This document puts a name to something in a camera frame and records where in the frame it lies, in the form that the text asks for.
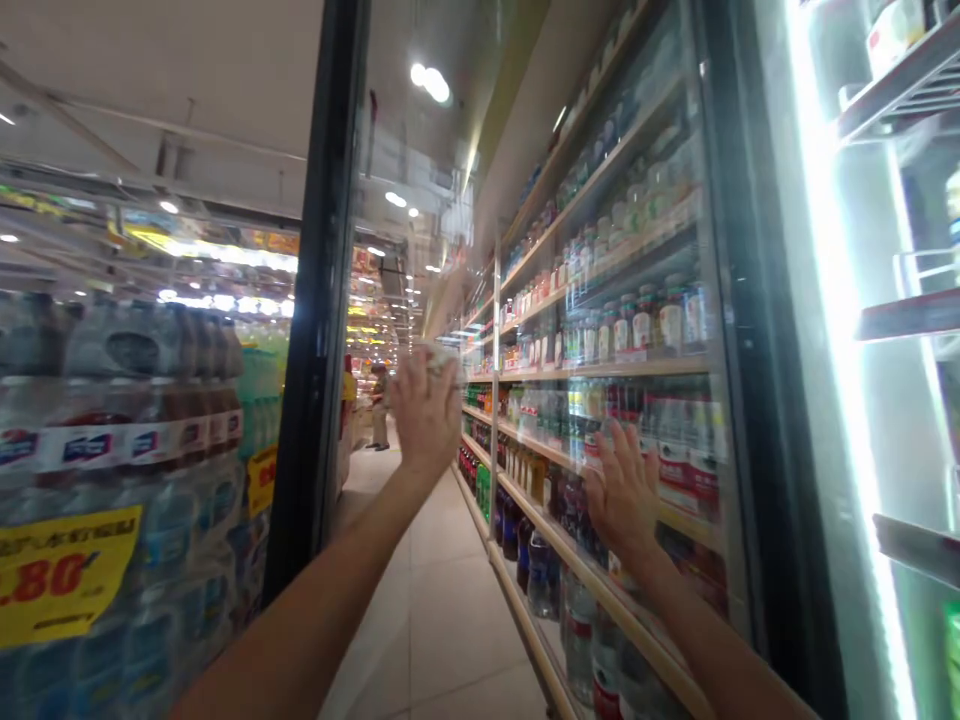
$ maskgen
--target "yellow price tag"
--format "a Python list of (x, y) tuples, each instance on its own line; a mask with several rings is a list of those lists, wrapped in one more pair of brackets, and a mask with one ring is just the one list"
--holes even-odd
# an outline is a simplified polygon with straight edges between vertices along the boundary
[(142, 512), (0, 528), (0, 648), (87, 633), (120, 590)]
[(250, 517), (256, 517), (273, 504), (274, 481), (277, 479), (277, 444), (254, 455), (247, 462), (247, 498)]

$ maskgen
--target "yellow sign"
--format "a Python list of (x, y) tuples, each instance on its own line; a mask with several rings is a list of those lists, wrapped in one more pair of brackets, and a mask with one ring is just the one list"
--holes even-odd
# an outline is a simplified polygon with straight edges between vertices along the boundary
[(120, 589), (142, 511), (0, 528), (0, 648), (87, 633)]
[(247, 497), (250, 517), (256, 517), (273, 504), (274, 481), (277, 479), (277, 444), (254, 455), (247, 462)]

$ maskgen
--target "soda bottle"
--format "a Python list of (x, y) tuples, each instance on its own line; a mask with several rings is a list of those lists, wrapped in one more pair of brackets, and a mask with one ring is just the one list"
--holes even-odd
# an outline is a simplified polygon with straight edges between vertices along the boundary
[(550, 599), (550, 563), (553, 548), (538, 530), (530, 535), (530, 579), (527, 583), (527, 600), (530, 612), (535, 617), (556, 619)]
[(593, 704), (593, 621), (596, 601), (573, 573), (566, 577), (567, 624), (564, 655), (567, 661), (567, 683), (574, 697), (584, 705)]

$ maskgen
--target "hand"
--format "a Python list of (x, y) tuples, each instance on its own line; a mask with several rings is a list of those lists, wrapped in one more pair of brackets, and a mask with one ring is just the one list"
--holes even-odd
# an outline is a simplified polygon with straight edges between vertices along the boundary
[(613, 421), (612, 431), (612, 447), (597, 433), (603, 474), (592, 468), (587, 471), (587, 504), (600, 539), (633, 569), (660, 550), (654, 536), (660, 462), (655, 452), (644, 461), (634, 426), (624, 433), (620, 423)]
[(460, 391), (457, 363), (450, 360), (439, 379), (427, 376), (423, 349), (400, 362), (394, 381), (393, 412), (400, 436), (400, 464), (432, 489), (460, 446)]

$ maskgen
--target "store shelf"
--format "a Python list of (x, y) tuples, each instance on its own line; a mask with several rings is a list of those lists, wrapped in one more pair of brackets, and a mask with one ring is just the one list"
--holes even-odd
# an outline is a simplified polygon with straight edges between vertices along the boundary
[(960, 538), (886, 515), (874, 515), (880, 552), (944, 585), (960, 590)]
[[(840, 141), (892, 137), (917, 120), (960, 109), (960, 13), (953, 13), (881, 78), (867, 85), (837, 119)], [(888, 126), (881, 132), (879, 125)]]
[(468, 405), (464, 405), (463, 411), (467, 415), (472, 415), (473, 417), (477, 418), (477, 420), (483, 420), (483, 422), (485, 422), (487, 425), (493, 424), (493, 419), (489, 415), (487, 415), (485, 412), (480, 412), (476, 408), (472, 408), (472, 407), (469, 407)]
[(706, 355), (647, 360), (639, 363), (612, 363), (609, 365), (585, 365), (561, 370), (541, 370), (501, 373), (500, 382), (523, 382), (525, 380), (566, 380), (578, 377), (649, 377), (660, 375), (696, 375), (710, 371)]
[[(572, 166), (579, 148), (582, 147), (586, 141), (583, 136), (589, 128), (589, 121), (592, 119), (593, 111), (604, 98), (607, 87), (619, 72), (620, 66), (631, 56), (633, 39), (639, 34), (648, 16), (653, 12), (653, 6), (655, 5), (657, 5), (657, 3), (653, 2), (653, 0), (641, 0), (638, 4), (633, 19), (630, 21), (630, 26), (627, 31), (617, 39), (617, 47), (614, 49), (606, 69), (600, 74), (593, 90), (587, 96), (584, 106), (580, 108), (580, 112), (573, 120), (569, 130), (567, 130), (566, 134), (561, 135), (556, 147), (543, 166), (540, 177), (534, 184), (526, 201), (524, 201), (523, 205), (517, 211), (513, 222), (510, 223), (510, 227), (501, 243), (503, 247), (510, 247), (521, 236), (530, 222), (543, 210), (547, 201), (554, 194), (555, 189), (560, 185), (568, 168)], [(634, 126), (634, 129), (636, 129), (639, 124), (638, 122)], [(621, 140), (618, 148), (622, 147), (625, 142), (626, 138)], [(557, 222), (554, 222), (551, 229), (556, 226)], [(525, 263), (532, 255), (533, 253), (529, 253), (527, 257), (521, 261), (521, 264)], [(519, 269), (519, 266), (515, 268), (509, 279), (513, 279), (513, 277), (516, 276), (516, 271)], [(502, 287), (506, 287), (507, 282), (508, 281), (505, 281)]]
[(866, 308), (856, 339), (863, 342), (960, 332), (960, 288)]
[[(591, 269), (591, 275), (600, 277), (613, 271), (615, 268), (626, 266), (633, 262), (635, 255), (641, 257), (650, 256), (652, 260), (662, 259), (664, 256), (661, 248), (666, 248), (667, 252), (673, 250), (675, 243), (685, 243), (687, 238), (684, 232), (695, 225), (701, 214), (700, 191), (692, 193), (683, 202), (679, 203), (664, 220), (657, 223), (655, 227), (645, 232), (643, 235), (633, 235), (626, 238), (620, 245), (608, 252)], [(565, 285), (558, 290), (550, 293), (542, 301), (531, 308), (523, 317), (516, 318), (510, 322), (504, 323), (500, 329), (500, 334), (514, 330), (519, 325), (533, 319), (544, 310), (549, 310), (559, 302), (564, 302), (567, 297), (567, 288)]]
[[(500, 420), (497, 423), (497, 429), (499, 432), (502, 432), (517, 442), (522, 443), (523, 446), (528, 450), (533, 450), (533, 452), (542, 455), (547, 460), (556, 463), (560, 467), (566, 468), (571, 472), (575, 472), (581, 477), (586, 475), (587, 468), (589, 467), (588, 465), (578, 462), (575, 458), (570, 457), (570, 455), (562, 450), (550, 447), (549, 445), (546, 445), (538, 440), (534, 440), (526, 435), (521, 434), (515, 425), (511, 425), (504, 420)], [(660, 510), (657, 513), (657, 518), (667, 527), (673, 528), (677, 532), (686, 535), (691, 540), (700, 543), (704, 547), (713, 550), (719, 555), (726, 557), (726, 548), (724, 547), (723, 539), (719, 536), (717, 527), (715, 525), (688, 515), (682, 510), (678, 510), (670, 505), (667, 505), (666, 503), (660, 503)]]
[(585, 708), (573, 697), (567, 686), (566, 660), (560, 642), (560, 625), (549, 620), (535, 618), (527, 605), (526, 596), (517, 585), (515, 563), (504, 560), (503, 553), (494, 542), (487, 543), (487, 552), (503, 594), (513, 608), (517, 624), (527, 639), (533, 660), (547, 684), (554, 706), (563, 720), (584, 720), (593, 717), (593, 711)]
[(487, 520), (483, 517), (483, 513), (480, 512), (480, 506), (477, 505), (477, 499), (473, 496), (473, 493), (470, 492), (470, 486), (467, 485), (467, 481), (463, 479), (463, 475), (460, 474), (460, 469), (455, 462), (451, 463), (450, 469), (453, 471), (453, 476), (457, 479), (457, 485), (460, 486), (460, 492), (463, 494), (463, 499), (467, 503), (470, 517), (473, 518), (473, 524), (477, 526), (480, 540), (486, 542), (490, 531), (487, 527)]
[(666, 82), (657, 100), (645, 107), (634, 122), (633, 127), (621, 138), (620, 143), (611, 151), (607, 159), (598, 167), (586, 184), (580, 189), (576, 197), (570, 201), (563, 212), (548, 227), (543, 235), (534, 243), (530, 251), (523, 256), (520, 262), (507, 274), (500, 286), (503, 293), (510, 284), (519, 277), (524, 268), (537, 256), (541, 248), (549, 243), (570, 221), (580, 214), (588, 205), (595, 205), (599, 196), (607, 189), (612, 177), (618, 175), (624, 168), (628, 158), (636, 151), (639, 142), (648, 136), (648, 126), (661, 119), (665, 108), (677, 97), (684, 88), (684, 77), (678, 69)]
[(500, 472), (498, 479), (503, 489), (516, 501), (590, 594), (603, 605), (627, 639), (636, 646), (660, 680), (673, 691), (690, 714), (698, 719), (713, 718), (713, 711), (687, 671), (679, 650), (659, 627), (656, 618), (620, 590), (606, 571), (578, 547), (566, 531), (544, 513), (509, 475)]
[(473, 454), (480, 458), (480, 462), (490, 468), (490, 472), (493, 472), (493, 465), (490, 462), (490, 455), (487, 451), (480, 447), (480, 444), (466, 433), (460, 433), (460, 437), (463, 438), (464, 444), (470, 448)]

